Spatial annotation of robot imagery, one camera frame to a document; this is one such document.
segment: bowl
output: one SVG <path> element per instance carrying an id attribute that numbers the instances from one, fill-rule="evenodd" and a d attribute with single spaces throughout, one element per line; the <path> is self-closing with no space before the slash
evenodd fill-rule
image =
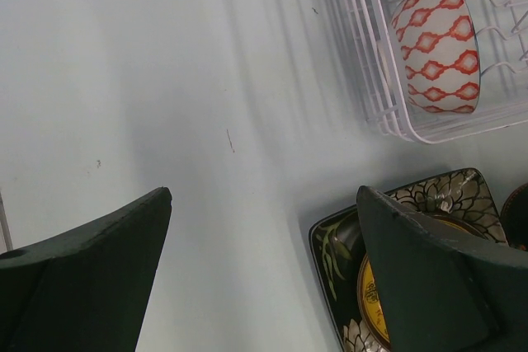
<path id="1" fill-rule="evenodd" d="M 448 214 L 427 214 L 436 218 L 462 232 L 473 234 L 477 237 L 484 238 L 484 235 L 470 224 L 461 222 L 459 219 L 451 217 Z M 383 315 L 383 309 L 378 297 L 378 291 L 375 286 L 372 267 L 367 255 L 361 263 L 360 273 L 357 278 L 357 300 L 360 307 L 361 316 L 365 320 L 366 327 L 372 333 L 373 337 L 385 349 L 390 350 L 389 333 Z"/>
<path id="2" fill-rule="evenodd" d="M 403 0 L 391 26 L 405 65 L 407 101 L 430 113 L 473 113 L 480 58 L 465 0 Z"/>

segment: red and white patterned bowl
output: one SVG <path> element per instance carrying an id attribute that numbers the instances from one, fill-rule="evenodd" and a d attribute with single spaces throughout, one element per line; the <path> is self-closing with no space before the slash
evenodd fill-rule
<path id="1" fill-rule="evenodd" d="M 408 102 L 431 113 L 473 113 L 480 61 L 465 0 L 403 0 L 392 22 L 408 79 Z"/>

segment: floral patterned tray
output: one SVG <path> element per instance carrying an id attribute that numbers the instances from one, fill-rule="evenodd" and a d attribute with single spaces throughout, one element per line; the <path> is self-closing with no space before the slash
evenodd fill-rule
<path id="1" fill-rule="evenodd" d="M 444 213 L 469 223 L 487 239 L 507 245 L 488 185 L 475 169 L 463 169 L 418 181 L 387 193 L 425 213 Z M 334 329 L 346 352 L 385 351 L 361 319 L 356 297 L 365 256 L 357 207 L 351 206 L 314 224 L 310 250 Z"/>

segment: yellow plate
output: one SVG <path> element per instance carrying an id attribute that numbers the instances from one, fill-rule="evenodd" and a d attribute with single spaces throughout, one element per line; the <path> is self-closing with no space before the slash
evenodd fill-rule
<path id="1" fill-rule="evenodd" d="M 477 237 L 483 237 L 482 233 L 473 228 L 469 224 L 460 221 L 457 218 L 452 218 L 444 214 L 427 214 L 432 218 L 437 218 L 441 222 L 457 228 Z M 390 349 L 389 332 L 385 324 L 383 310 L 381 309 L 380 298 L 378 297 L 378 290 L 375 285 L 374 275 L 372 274 L 372 267 L 367 255 L 365 255 L 361 263 L 359 277 L 357 279 L 357 294 L 358 303 L 360 306 L 361 316 L 365 320 L 367 327 L 374 336 L 374 338 L 385 348 Z"/>

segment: dish rack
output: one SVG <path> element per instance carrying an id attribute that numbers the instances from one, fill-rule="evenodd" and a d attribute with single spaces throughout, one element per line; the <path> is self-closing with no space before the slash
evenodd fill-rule
<path id="1" fill-rule="evenodd" d="M 408 106 L 398 41 L 388 21 L 402 0 L 338 0 L 342 39 L 361 68 L 361 101 L 382 134 L 441 143 L 528 121 L 528 0 L 466 0 L 477 33 L 481 94 L 471 115 L 434 115 Z"/>

